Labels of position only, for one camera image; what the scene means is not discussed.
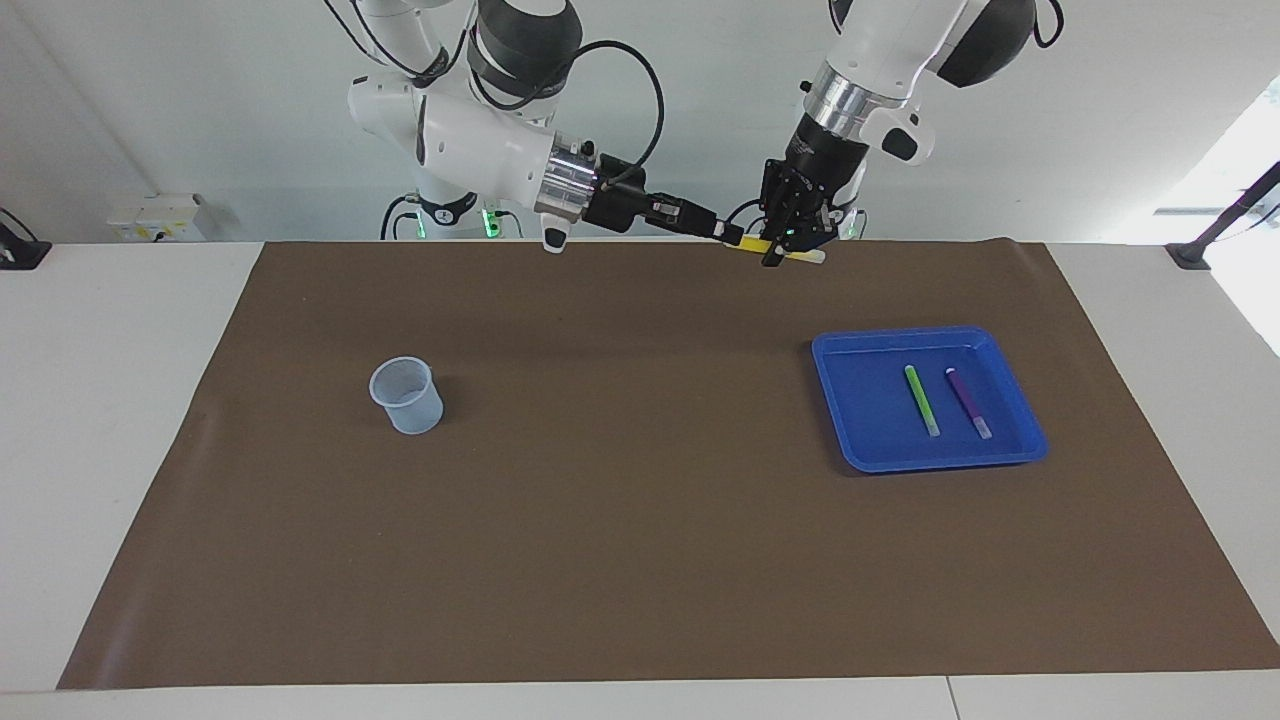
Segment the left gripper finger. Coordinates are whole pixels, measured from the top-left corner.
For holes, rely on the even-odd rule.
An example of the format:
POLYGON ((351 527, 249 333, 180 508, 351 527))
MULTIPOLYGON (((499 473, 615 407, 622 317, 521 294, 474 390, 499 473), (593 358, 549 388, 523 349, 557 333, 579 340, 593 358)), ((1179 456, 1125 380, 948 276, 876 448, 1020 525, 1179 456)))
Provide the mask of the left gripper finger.
POLYGON ((780 266, 791 251, 790 223, 796 205, 795 172, 785 160, 765 163, 760 202, 764 217, 760 238, 768 243, 762 265, 780 266))
POLYGON ((796 199, 795 250, 812 251, 835 238, 838 220, 831 218, 835 193, 828 190, 804 190, 796 199))

